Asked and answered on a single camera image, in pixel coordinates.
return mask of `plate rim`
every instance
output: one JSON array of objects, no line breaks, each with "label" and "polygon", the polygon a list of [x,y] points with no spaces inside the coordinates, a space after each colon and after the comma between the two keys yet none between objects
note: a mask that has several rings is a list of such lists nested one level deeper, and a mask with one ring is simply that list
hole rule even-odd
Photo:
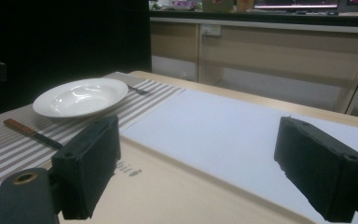
[{"label": "plate rim", "polygon": [[[48,103],[43,103],[48,101],[47,98],[49,99],[53,99],[54,97],[51,97],[51,94],[55,94],[56,96],[58,94],[60,94],[60,92],[63,91],[68,91],[71,90],[74,87],[80,87],[80,86],[85,86],[88,84],[92,84],[92,83],[102,83],[105,86],[110,86],[110,84],[115,83],[115,85],[121,85],[123,90],[121,92],[121,94],[119,95],[119,97],[112,103],[109,104],[107,106],[104,106],[102,108],[93,110],[93,111],[89,111],[87,113],[82,113],[82,114],[75,114],[75,115],[63,115],[63,114],[59,114],[59,113],[46,113],[46,111],[52,111],[49,108],[49,102]],[[96,114],[98,112],[101,112],[103,110],[105,110],[106,108],[111,107],[112,105],[117,104],[118,102],[120,102],[128,93],[128,86],[126,83],[124,83],[123,81],[114,79],[114,78],[107,78],[107,77],[96,77],[96,78],[86,78],[86,79],[80,79],[80,80],[76,80],[76,81],[72,81],[72,82],[67,82],[64,84],[61,84],[59,86],[56,86],[54,88],[49,89],[48,91],[43,92],[42,94],[40,94],[33,102],[33,110],[34,112],[36,112],[39,115],[45,116],[45,117],[49,117],[49,118],[77,118],[77,117],[85,117],[85,116],[89,116],[92,114]]]}]

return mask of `white plate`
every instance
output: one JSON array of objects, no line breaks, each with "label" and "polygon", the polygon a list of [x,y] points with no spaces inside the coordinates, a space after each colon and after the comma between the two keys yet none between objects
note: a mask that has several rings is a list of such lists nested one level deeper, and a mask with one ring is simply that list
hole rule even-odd
[{"label": "white plate", "polygon": [[126,96],[125,83],[111,78],[91,78],[63,84],[34,101],[34,111],[51,118],[73,118],[95,114]]}]

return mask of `knife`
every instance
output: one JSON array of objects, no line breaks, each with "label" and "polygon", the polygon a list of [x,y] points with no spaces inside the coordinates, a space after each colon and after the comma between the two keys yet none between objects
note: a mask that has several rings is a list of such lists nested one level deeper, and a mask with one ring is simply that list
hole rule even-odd
[{"label": "knife", "polygon": [[63,147],[63,145],[51,138],[48,138],[46,137],[45,135],[41,134],[41,133],[37,133],[34,129],[30,128],[30,127],[27,127],[21,123],[19,123],[18,121],[14,120],[14,119],[5,119],[4,120],[4,123],[18,131],[19,133],[22,133],[24,134],[25,136],[27,137],[31,137],[33,138],[34,140],[40,142],[40,143],[43,143],[45,145],[48,145],[50,147],[54,147],[55,149],[60,149]]}]

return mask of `fork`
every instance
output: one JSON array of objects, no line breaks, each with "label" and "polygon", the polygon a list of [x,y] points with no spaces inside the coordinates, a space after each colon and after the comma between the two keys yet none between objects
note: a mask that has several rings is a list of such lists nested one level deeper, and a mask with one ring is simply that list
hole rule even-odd
[{"label": "fork", "polygon": [[129,87],[130,90],[136,91],[136,93],[140,94],[140,95],[146,95],[148,93],[150,93],[151,91],[144,91],[144,90],[140,90],[138,88],[132,87],[130,85],[127,85]]}]

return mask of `screw hole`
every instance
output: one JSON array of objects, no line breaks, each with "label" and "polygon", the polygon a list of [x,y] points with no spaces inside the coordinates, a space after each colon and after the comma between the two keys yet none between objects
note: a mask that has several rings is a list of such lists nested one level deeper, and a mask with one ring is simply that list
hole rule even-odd
[{"label": "screw hole", "polygon": [[23,175],[18,176],[13,183],[15,185],[22,185],[22,184],[26,184],[29,183],[31,181],[33,181],[34,179],[36,179],[37,177],[37,173],[26,173]]}]

